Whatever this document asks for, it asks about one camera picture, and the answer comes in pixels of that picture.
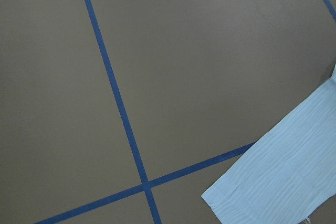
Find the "light blue button shirt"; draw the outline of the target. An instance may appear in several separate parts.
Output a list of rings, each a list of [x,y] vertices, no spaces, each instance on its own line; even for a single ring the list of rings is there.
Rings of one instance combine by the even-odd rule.
[[[309,223],[335,194],[335,76],[260,138],[202,199],[221,223]]]

